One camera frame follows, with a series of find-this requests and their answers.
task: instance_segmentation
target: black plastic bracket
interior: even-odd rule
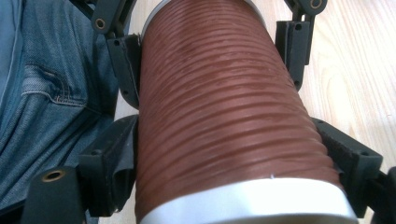
[[[127,35],[107,40],[107,47],[113,64],[114,73],[119,81],[124,100],[139,108],[139,77],[141,47],[139,35]]]
[[[276,23],[276,48],[289,70],[297,91],[303,85],[304,66],[309,65],[315,16],[324,10],[327,0],[285,0],[292,21]]]
[[[308,38],[309,22],[307,21],[278,21],[276,23],[276,48],[289,70],[297,91],[303,84]]]
[[[115,121],[79,156],[78,169],[88,182],[92,217],[110,217],[120,211],[135,181],[134,150],[138,116]]]
[[[375,224],[396,223],[396,167],[388,175],[381,173],[375,180],[369,180],[365,194],[367,204],[375,211]]]
[[[123,29],[137,0],[70,0],[104,35],[120,92],[132,107],[139,107],[141,45],[139,35],[124,36]]]
[[[370,179],[377,179],[382,156],[342,133],[332,125],[313,119],[329,156],[340,172],[340,181],[357,217],[364,217],[367,209],[366,189]]]

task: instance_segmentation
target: black plastic arm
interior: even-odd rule
[[[123,33],[137,0],[70,1],[91,20],[93,30],[105,36],[121,95],[129,105],[138,109],[140,36]]]
[[[276,23],[276,48],[298,91],[303,85],[304,66],[309,64],[315,16],[324,10],[327,0],[285,2],[293,13],[292,21]]]

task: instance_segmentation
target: cylinder groove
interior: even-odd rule
[[[143,40],[136,216],[272,177],[340,186],[261,18],[240,0],[173,0]]]

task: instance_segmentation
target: screw hole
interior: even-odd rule
[[[56,170],[44,175],[41,179],[43,182],[52,182],[61,179],[66,174],[63,170]]]
[[[297,24],[295,27],[296,30],[301,30],[303,29],[303,26],[301,24]]]
[[[95,24],[96,24],[96,27],[97,27],[98,29],[101,29],[101,30],[105,29],[106,23],[105,23],[104,20],[102,20],[102,19],[97,19],[97,20],[95,21]]]
[[[323,4],[323,0],[311,0],[311,7],[313,9],[318,9]]]
[[[100,149],[96,149],[96,150],[91,152],[91,155],[93,155],[93,156],[97,156],[97,155],[100,155],[100,154],[102,154],[102,151]]]

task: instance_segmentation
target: jeans pocket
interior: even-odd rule
[[[28,63],[21,94],[43,94],[55,104],[86,107],[88,97],[82,84],[71,84],[65,76],[45,66]]]

